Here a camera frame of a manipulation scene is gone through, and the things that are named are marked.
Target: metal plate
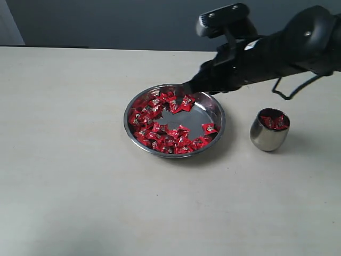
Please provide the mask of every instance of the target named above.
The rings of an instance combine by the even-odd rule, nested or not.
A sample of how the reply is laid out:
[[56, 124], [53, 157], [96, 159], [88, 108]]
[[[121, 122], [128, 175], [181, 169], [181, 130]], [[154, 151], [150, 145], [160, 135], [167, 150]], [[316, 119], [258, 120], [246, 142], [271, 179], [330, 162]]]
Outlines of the metal plate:
[[198, 92], [191, 95], [191, 97], [195, 98], [196, 103], [192, 107], [190, 112], [181, 111], [177, 114], [172, 114], [164, 110], [162, 112], [163, 117], [156, 121], [159, 122], [160, 124], [168, 124], [169, 129], [177, 128], [180, 124], [186, 126], [187, 128], [190, 129], [188, 137], [191, 140], [204, 135], [204, 131], [202, 130], [201, 127], [202, 124], [214, 123], [218, 129], [218, 133], [215, 134], [214, 139], [207, 146], [187, 154], [166, 154], [150, 149], [141, 144], [138, 140], [136, 140], [136, 138], [133, 136], [133, 128], [128, 123], [128, 118], [130, 117], [133, 107], [137, 102], [138, 103], [145, 102], [145, 104], [147, 104], [147, 102], [153, 96], [159, 95], [160, 92], [168, 91], [173, 91], [177, 96], [178, 100], [180, 101], [184, 97], [183, 86], [181, 84], [164, 84], [149, 88], [141, 92], [129, 103], [124, 113], [124, 127], [131, 140], [143, 150], [154, 155], [166, 158], [189, 157], [194, 154], [203, 152], [204, 150], [208, 149], [213, 144], [215, 144], [224, 133], [226, 122], [225, 113], [222, 106], [216, 99], [214, 99], [210, 94], [203, 92]]

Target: stainless steel cup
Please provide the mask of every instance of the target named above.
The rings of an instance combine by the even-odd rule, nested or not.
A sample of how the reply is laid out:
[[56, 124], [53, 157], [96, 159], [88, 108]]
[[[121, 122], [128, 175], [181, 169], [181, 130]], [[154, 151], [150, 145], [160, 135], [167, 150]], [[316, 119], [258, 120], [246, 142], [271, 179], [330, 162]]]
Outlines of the stainless steel cup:
[[[284, 130], [271, 130], [267, 128], [261, 116], [277, 118], [284, 116], [283, 122], [288, 126]], [[278, 149], [284, 142], [290, 127], [290, 119], [288, 116], [278, 109], [265, 108], [261, 110], [250, 129], [250, 138], [253, 144], [263, 151], [273, 151]]]

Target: bowl rim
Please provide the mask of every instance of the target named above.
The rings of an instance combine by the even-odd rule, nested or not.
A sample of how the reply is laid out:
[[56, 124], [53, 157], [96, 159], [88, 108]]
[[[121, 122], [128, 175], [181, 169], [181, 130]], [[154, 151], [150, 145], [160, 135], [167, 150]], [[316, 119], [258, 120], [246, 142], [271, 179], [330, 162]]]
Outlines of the bowl rim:
[[225, 130], [225, 126], [226, 126], [226, 117], [225, 117], [225, 111], [223, 109], [223, 107], [220, 105], [220, 103], [209, 93], [206, 92], [200, 92], [204, 95], [206, 95], [207, 97], [209, 97], [210, 99], [212, 99], [218, 106], [219, 111], [221, 112], [221, 127], [220, 130], [217, 134], [217, 136], [206, 146], [204, 146], [203, 148], [200, 148], [198, 150], [195, 150], [193, 152], [189, 152], [186, 154], [167, 154], [167, 153], [162, 153], [162, 152], [158, 152], [156, 150], [153, 150], [151, 148], [147, 148], [145, 145], [143, 145], [142, 143], [140, 143], [135, 136], [131, 133], [130, 129], [129, 129], [129, 123], [128, 123], [128, 114], [130, 109], [132, 108], [133, 103], [142, 95], [148, 93], [151, 90], [155, 90], [155, 89], [160, 89], [163, 87], [169, 87], [169, 86], [182, 86], [182, 84], [161, 84], [161, 85], [156, 85], [153, 87], [150, 87], [142, 92], [140, 92], [138, 95], [136, 95], [128, 104], [128, 106], [126, 107], [126, 110], [124, 111], [124, 129], [126, 130], [127, 135], [129, 136], [129, 138], [141, 149], [143, 149], [144, 151], [147, 151], [153, 155], [156, 156], [160, 156], [160, 157], [164, 157], [164, 158], [184, 158], [184, 157], [189, 157], [189, 156], [193, 156], [196, 155], [198, 153], [201, 153], [203, 151], [205, 151], [206, 149], [210, 148], [211, 146], [213, 146], [214, 144], [217, 143], [217, 141], [221, 138], [221, 136], [224, 133]]

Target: table surface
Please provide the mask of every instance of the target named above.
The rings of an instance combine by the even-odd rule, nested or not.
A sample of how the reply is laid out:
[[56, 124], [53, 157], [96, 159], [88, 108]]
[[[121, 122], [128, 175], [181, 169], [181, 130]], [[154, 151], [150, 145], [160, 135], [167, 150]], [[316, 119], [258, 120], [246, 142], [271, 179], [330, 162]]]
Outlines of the table surface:
[[[125, 107], [147, 87], [188, 80], [214, 53], [0, 56], [0, 255], [339, 255], [341, 75], [292, 101], [271, 93], [274, 81], [218, 94], [221, 140], [170, 160], [130, 141]], [[249, 139], [266, 107], [291, 119], [275, 153]]]

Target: black robotic arm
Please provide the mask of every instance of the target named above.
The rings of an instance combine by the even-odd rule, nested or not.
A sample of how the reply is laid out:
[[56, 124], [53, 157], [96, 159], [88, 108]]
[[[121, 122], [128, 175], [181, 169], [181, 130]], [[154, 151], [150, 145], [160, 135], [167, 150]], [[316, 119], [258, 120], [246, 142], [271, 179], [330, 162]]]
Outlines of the black robotic arm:
[[[228, 43], [220, 46], [216, 57], [202, 64], [193, 79], [184, 83], [187, 93], [225, 93], [278, 78], [273, 92], [290, 100], [317, 79], [341, 71], [341, 14], [332, 15], [325, 8], [314, 6], [270, 36], [259, 36], [248, 14], [248, 7], [238, 3], [199, 17], [199, 36], [225, 35]], [[282, 77], [306, 71], [316, 76], [290, 96], [276, 90]]]

